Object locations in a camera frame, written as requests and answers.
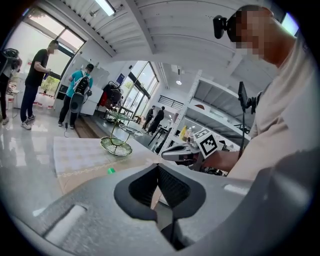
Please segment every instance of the cable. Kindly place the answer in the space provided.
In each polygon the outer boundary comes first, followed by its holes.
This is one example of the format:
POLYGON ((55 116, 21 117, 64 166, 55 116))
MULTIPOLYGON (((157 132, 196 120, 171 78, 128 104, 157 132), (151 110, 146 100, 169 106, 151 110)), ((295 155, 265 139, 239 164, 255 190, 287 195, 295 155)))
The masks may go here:
POLYGON ((241 157, 243 150, 244 150, 244 145, 245 145, 245 112, 242 112, 242 140, 241 140, 241 145, 240 145, 240 150, 239 150, 239 157, 241 157))

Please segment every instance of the ceiling beam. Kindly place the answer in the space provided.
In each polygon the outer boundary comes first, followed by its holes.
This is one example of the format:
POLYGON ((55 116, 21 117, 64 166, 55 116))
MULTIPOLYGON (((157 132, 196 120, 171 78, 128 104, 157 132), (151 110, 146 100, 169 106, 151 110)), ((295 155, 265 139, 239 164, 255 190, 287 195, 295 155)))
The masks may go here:
POLYGON ((62 16, 63 19, 68 21, 73 26, 78 27, 84 31, 90 38, 96 41, 111 57, 114 57, 117 53, 110 47, 110 45, 81 17, 79 17, 73 10, 65 5, 60 0, 45 0, 39 2, 38 5, 42 8, 43 6, 50 8, 57 15, 62 16))
POLYGON ((138 29, 140 30, 142 38, 146 42, 150 53, 154 54, 156 52, 156 47, 155 47, 154 41, 151 38, 151 35, 149 33, 149 30, 147 28, 145 20, 142 17, 142 14, 139 11, 135 1, 124 0, 123 3, 125 6, 125 9, 133 17, 133 21, 137 25, 138 29))
POLYGON ((235 69, 238 67, 240 62, 242 61, 242 54, 239 53, 239 51, 236 51, 233 55, 232 60, 230 61, 229 65, 226 68, 226 73, 231 76, 231 74, 235 71, 235 69))

